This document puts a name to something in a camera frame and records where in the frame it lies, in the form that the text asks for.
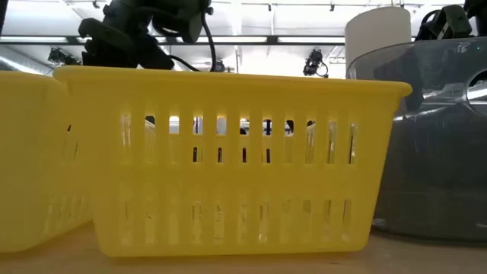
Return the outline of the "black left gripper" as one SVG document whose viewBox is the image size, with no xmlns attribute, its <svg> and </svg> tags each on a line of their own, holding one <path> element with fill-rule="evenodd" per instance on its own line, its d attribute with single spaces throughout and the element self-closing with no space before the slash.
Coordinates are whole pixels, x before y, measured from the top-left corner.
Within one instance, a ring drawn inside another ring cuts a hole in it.
<svg viewBox="0 0 487 274">
<path fill-rule="evenodd" d="M 111 0 L 110 26 L 130 35 L 152 26 L 166 37 L 195 43 L 213 14 L 212 0 Z"/>
</svg>

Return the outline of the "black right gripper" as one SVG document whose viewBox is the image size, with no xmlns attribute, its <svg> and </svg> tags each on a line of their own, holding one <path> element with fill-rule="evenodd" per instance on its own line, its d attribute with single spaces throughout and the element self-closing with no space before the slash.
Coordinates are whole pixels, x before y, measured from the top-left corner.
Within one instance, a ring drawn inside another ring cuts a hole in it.
<svg viewBox="0 0 487 274">
<path fill-rule="evenodd" d="M 472 27 L 462 6 L 448 5 L 428 12 L 422 19 L 415 40 L 467 38 Z"/>
</svg>

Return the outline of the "yellow slotted plastic basket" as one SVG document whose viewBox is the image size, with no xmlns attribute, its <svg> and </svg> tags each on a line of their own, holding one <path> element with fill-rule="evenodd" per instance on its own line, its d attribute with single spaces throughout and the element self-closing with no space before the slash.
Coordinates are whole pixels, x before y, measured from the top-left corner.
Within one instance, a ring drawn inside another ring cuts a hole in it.
<svg viewBox="0 0 487 274">
<path fill-rule="evenodd" d="M 0 253 L 28 250 L 91 220 L 77 156 L 65 85 L 0 71 Z"/>
<path fill-rule="evenodd" d="M 351 252 L 411 87 L 66 66 L 76 161 L 111 257 Z"/>
</svg>

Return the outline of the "translucent gray plastic basket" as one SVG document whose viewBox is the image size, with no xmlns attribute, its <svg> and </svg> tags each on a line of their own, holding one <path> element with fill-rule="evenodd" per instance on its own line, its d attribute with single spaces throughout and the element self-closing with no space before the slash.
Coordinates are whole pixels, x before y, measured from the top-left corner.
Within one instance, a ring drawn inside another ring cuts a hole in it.
<svg viewBox="0 0 487 274">
<path fill-rule="evenodd" d="M 487 37 L 386 46 L 346 75 L 412 88 L 393 118 L 373 230 L 487 246 Z"/>
</svg>

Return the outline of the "white shade lamp wooden base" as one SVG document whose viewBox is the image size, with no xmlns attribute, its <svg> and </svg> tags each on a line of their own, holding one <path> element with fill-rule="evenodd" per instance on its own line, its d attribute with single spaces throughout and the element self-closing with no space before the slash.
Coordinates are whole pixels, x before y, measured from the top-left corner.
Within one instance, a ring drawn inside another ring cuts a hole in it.
<svg viewBox="0 0 487 274">
<path fill-rule="evenodd" d="M 345 67 L 365 53 L 411 41 L 411 16 L 398 6 L 360 13 L 345 26 Z"/>
</svg>

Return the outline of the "black ceiling spotlight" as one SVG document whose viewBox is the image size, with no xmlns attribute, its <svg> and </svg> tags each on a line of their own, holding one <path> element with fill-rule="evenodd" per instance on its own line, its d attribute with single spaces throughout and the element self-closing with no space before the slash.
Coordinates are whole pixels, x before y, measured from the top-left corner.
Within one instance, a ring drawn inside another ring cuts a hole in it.
<svg viewBox="0 0 487 274">
<path fill-rule="evenodd" d="M 47 60 L 56 65 L 81 65 L 80 59 L 63 52 L 60 48 L 52 48 Z"/>
</svg>

